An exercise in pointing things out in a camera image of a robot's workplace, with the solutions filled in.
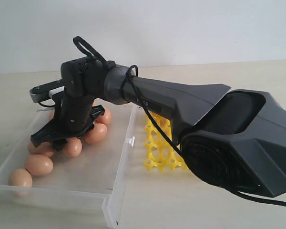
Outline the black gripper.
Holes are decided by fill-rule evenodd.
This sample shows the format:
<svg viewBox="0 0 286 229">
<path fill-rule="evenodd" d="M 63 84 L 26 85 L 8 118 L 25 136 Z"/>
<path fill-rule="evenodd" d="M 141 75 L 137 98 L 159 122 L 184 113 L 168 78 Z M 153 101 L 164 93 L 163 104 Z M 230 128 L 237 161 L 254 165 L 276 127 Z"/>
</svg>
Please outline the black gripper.
<svg viewBox="0 0 286 229">
<path fill-rule="evenodd" d="M 56 151 L 62 150 L 67 139 L 82 138 L 94 129 L 94 121 L 105 113 L 101 106 L 93 106 L 94 97 L 90 95 L 73 98 L 66 94 L 55 94 L 54 117 L 39 131 L 31 135 L 35 147 L 50 143 Z"/>
</svg>

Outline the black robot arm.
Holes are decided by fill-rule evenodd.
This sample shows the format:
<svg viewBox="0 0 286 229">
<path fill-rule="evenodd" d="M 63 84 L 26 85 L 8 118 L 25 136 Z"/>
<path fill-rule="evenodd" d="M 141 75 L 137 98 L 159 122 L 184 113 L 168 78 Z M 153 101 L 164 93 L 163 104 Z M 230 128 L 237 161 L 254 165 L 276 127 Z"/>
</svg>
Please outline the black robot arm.
<svg viewBox="0 0 286 229">
<path fill-rule="evenodd" d="M 286 193 L 286 110 L 263 91 L 224 84 L 186 85 L 140 78 L 134 67 L 83 57 L 61 65 L 61 79 L 30 90 L 35 103 L 52 99 L 55 117 L 31 136 L 61 146 L 91 130 L 112 104 L 134 103 L 171 123 L 172 142 L 204 182 L 233 193 Z"/>
</svg>

